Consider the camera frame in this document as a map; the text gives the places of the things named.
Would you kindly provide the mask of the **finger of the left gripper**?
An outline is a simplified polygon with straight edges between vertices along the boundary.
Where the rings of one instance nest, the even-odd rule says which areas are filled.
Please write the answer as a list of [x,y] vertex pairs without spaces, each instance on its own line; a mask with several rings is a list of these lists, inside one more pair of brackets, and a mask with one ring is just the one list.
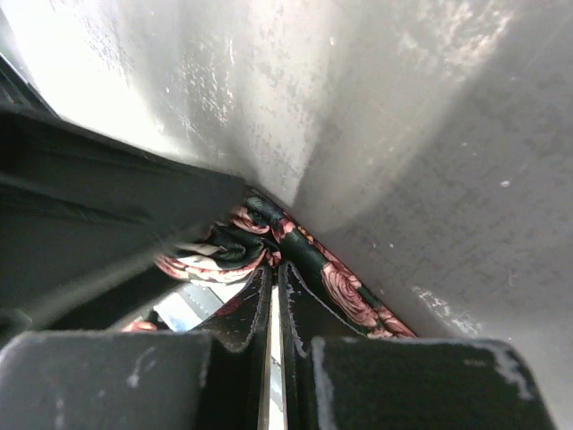
[[155,258],[244,197],[187,166],[57,117],[1,64],[1,328],[100,330],[174,283]]

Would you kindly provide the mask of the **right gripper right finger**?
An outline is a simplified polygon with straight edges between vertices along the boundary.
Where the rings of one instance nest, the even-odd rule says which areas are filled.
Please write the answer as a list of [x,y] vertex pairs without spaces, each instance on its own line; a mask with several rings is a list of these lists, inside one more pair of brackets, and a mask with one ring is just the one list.
[[288,429],[551,429],[535,379],[493,340],[371,340],[291,263],[278,271]]

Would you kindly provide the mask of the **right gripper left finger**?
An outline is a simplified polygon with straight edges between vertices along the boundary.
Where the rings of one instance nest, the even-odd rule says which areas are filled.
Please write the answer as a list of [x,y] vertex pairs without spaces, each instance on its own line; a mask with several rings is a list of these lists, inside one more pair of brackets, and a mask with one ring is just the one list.
[[4,429],[262,429],[271,268],[187,332],[30,331],[1,351]]

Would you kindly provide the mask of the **pink floral dark tie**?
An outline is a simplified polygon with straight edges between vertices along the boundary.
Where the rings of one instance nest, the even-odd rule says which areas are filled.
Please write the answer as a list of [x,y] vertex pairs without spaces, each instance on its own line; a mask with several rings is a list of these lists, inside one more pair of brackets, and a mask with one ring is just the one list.
[[249,196],[207,235],[156,258],[167,276],[199,285],[242,284],[267,265],[291,262],[304,285],[353,329],[372,339],[412,338],[403,324],[325,246],[274,202]]

